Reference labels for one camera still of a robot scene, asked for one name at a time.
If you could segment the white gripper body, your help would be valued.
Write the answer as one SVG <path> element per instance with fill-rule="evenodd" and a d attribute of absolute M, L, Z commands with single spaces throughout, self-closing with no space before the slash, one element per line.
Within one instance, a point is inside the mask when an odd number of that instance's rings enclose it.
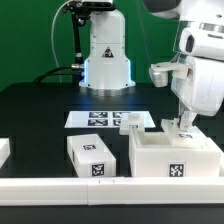
<path fill-rule="evenodd" d="M 224 62 L 187 56 L 187 76 L 173 77 L 171 89 L 192 112 L 214 116 L 224 99 Z"/>

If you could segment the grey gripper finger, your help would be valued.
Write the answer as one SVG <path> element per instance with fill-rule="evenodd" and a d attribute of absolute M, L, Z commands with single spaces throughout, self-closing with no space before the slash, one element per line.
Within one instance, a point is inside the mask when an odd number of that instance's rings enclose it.
<path fill-rule="evenodd" d="M 179 102 L 178 127 L 180 130 L 190 130 L 196 116 L 195 112 L 190 111 L 182 102 Z"/>

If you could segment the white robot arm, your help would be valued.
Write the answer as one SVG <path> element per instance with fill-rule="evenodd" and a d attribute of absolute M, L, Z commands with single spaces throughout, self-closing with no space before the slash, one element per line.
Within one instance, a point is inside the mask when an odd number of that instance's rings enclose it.
<path fill-rule="evenodd" d="M 180 100 L 177 126 L 188 130 L 195 117 L 213 116 L 224 101 L 224 0 L 143 0 L 150 14 L 179 22 L 173 60 L 153 64 L 157 87 L 170 85 Z M 134 84 L 124 53 L 124 17 L 113 0 L 81 0 L 90 12 L 90 55 L 81 85 L 120 90 Z"/>

